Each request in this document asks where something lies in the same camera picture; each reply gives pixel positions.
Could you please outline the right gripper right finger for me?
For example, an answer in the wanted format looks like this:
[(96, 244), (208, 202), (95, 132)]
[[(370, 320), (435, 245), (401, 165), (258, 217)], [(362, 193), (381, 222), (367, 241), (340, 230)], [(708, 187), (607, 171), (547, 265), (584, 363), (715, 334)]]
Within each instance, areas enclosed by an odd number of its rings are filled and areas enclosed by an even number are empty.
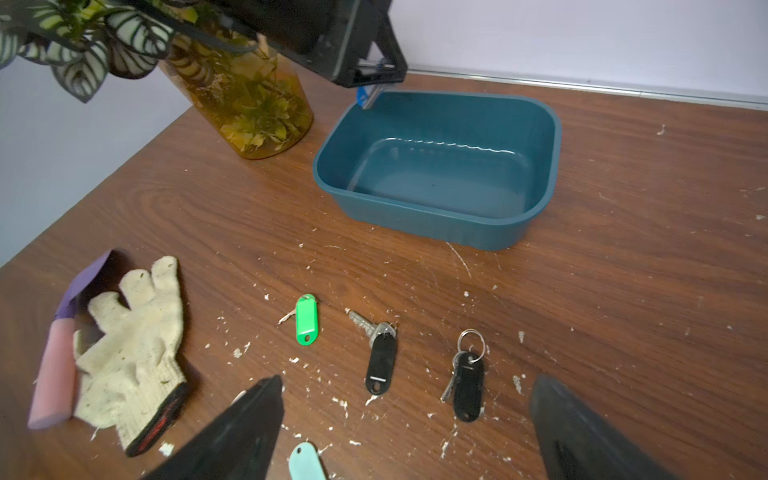
[(554, 377), (535, 380), (530, 413), (549, 479), (675, 477)]

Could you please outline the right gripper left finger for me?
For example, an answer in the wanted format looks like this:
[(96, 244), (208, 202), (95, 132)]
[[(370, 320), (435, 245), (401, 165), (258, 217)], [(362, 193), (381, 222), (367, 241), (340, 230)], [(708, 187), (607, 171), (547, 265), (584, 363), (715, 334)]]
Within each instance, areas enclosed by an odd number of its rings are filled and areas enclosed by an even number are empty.
[(282, 379), (264, 378), (147, 479), (264, 479), (284, 416)]

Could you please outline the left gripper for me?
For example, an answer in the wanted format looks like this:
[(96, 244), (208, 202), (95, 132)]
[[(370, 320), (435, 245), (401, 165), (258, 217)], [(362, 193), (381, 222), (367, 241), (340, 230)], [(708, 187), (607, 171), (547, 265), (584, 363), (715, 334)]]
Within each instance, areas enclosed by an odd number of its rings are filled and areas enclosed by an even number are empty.
[(389, 1), (217, 1), (229, 26), (326, 80), (357, 88), (404, 81), (408, 64)]

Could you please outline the blue tag key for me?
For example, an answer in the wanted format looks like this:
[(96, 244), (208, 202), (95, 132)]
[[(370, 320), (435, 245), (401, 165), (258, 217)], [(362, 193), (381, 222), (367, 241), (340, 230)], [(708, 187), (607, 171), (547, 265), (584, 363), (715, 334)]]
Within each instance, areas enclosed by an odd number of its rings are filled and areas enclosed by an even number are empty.
[(385, 90), (384, 84), (375, 84), (368, 86), (361, 86), (357, 88), (356, 103), (363, 110), (368, 110), (373, 107), (375, 101), (380, 94)]

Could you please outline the pale teal tag key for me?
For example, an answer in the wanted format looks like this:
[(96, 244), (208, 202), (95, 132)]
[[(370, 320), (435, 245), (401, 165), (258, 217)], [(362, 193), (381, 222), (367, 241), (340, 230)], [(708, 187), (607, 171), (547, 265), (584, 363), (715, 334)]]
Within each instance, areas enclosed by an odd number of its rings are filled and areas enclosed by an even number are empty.
[(293, 449), (288, 468), (292, 480), (327, 479), (317, 449), (310, 442), (302, 442)]

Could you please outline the black key fob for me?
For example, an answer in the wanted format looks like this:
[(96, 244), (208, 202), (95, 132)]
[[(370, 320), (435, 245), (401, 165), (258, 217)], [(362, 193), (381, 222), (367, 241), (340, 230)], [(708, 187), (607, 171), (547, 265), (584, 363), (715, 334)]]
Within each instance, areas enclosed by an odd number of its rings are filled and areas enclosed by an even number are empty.
[(348, 317), (369, 339), (371, 354), (365, 378), (366, 389), (373, 396), (381, 396), (392, 383), (398, 346), (396, 329), (387, 322), (373, 323), (352, 310), (348, 312)]
[[(478, 352), (463, 348), (463, 341), (468, 336), (475, 336), (480, 340)], [(484, 357), (487, 344), (478, 330), (466, 329), (459, 335), (456, 347), (457, 352), (452, 358), (451, 377), (440, 396), (440, 401), (451, 401), (456, 419), (471, 423), (479, 418), (483, 408)]]

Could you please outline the bright green key tag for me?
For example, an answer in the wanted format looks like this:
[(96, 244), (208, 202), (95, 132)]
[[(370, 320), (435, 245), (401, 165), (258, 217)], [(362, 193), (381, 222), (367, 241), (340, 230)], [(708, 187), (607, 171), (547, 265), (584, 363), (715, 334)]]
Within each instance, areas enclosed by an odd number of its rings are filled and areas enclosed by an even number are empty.
[(312, 294), (302, 295), (295, 305), (296, 340), (302, 346), (311, 345), (319, 334), (317, 300)]

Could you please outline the teal plastic storage box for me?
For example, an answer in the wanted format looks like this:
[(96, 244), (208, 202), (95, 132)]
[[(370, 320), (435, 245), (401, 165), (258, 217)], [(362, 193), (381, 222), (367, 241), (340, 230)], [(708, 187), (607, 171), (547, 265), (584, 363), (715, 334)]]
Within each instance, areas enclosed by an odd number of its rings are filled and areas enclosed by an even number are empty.
[(345, 111), (313, 176), (352, 219), (499, 251), (552, 199), (561, 142), (533, 98), (390, 90)]

